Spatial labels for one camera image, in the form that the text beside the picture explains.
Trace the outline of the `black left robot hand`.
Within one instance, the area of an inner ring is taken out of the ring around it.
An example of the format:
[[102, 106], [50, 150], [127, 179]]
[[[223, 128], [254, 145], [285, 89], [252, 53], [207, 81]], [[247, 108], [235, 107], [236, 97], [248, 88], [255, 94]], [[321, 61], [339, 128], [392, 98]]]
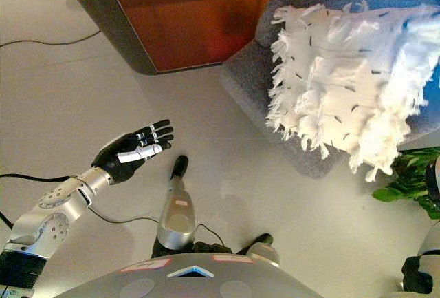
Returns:
[[170, 120], [161, 120], [111, 141], [91, 165], [105, 171], [112, 184], [119, 184], [130, 179], [147, 160], [170, 149], [173, 138]]

